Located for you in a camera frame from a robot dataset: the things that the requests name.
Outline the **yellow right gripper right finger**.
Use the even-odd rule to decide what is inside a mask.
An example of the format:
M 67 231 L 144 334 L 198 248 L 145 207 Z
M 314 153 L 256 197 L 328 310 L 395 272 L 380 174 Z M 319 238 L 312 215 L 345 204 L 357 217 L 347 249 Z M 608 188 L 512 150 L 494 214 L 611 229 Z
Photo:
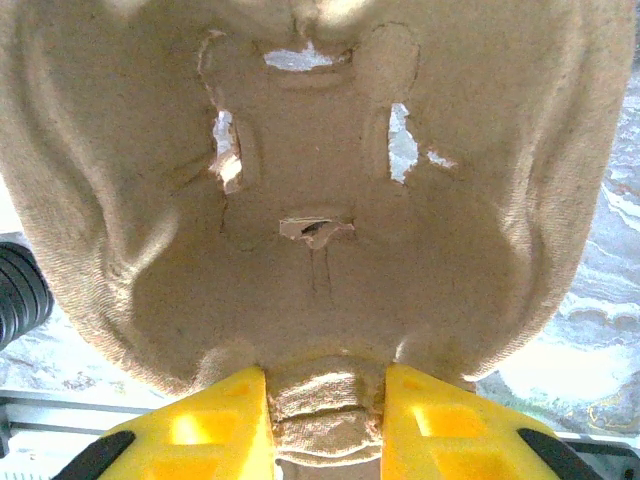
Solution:
M 380 480 L 600 480 L 545 424 L 412 367 L 384 400 Z

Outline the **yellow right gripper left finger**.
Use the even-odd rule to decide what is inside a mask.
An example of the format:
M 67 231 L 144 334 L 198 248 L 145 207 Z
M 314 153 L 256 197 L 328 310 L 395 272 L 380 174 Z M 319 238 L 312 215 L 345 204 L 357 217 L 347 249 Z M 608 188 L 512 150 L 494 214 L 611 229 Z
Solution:
M 105 432 L 52 480 L 275 480 L 258 367 Z

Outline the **brown pulp cup carrier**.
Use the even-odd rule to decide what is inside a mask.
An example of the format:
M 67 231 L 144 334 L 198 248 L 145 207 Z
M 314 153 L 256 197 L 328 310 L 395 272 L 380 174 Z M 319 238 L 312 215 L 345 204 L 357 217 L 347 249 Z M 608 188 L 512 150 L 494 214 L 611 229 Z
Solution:
M 378 480 L 384 373 L 467 387 L 559 307 L 637 0 L 0 0 L 0 174 L 62 310 L 276 454 Z

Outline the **aluminium frame rail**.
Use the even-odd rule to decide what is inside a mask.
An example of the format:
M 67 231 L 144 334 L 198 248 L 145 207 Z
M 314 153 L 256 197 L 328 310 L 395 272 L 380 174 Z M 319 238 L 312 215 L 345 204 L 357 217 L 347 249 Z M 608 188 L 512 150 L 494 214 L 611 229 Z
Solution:
M 0 436 L 7 441 L 24 430 L 96 437 L 109 427 L 150 411 L 139 405 L 0 389 Z M 640 480 L 640 447 L 635 447 L 635 441 L 568 432 L 560 432 L 558 436 L 605 480 Z

